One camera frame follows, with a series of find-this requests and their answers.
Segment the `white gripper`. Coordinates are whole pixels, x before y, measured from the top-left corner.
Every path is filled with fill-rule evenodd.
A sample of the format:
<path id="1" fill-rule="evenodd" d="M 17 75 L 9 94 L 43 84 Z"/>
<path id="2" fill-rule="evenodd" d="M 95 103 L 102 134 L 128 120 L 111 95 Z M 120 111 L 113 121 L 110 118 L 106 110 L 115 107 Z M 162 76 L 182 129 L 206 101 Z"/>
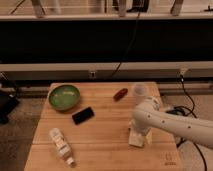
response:
<path id="1" fill-rule="evenodd" d="M 131 129 L 134 129 L 136 132 L 141 133 L 144 137 L 144 145 L 152 143 L 152 131 L 150 128 L 142 129 L 135 124 L 134 120 L 129 122 L 129 133 Z"/>

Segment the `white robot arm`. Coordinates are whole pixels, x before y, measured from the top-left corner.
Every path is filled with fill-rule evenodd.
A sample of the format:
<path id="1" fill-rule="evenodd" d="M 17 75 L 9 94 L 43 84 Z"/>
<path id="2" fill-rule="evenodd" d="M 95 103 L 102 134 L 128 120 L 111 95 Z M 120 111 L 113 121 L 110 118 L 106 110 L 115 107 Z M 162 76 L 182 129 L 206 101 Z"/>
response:
<path id="1" fill-rule="evenodd" d="M 155 127 L 213 150 L 213 121 L 161 112 L 159 100 L 153 96 L 135 106 L 132 126 L 142 134 Z"/>

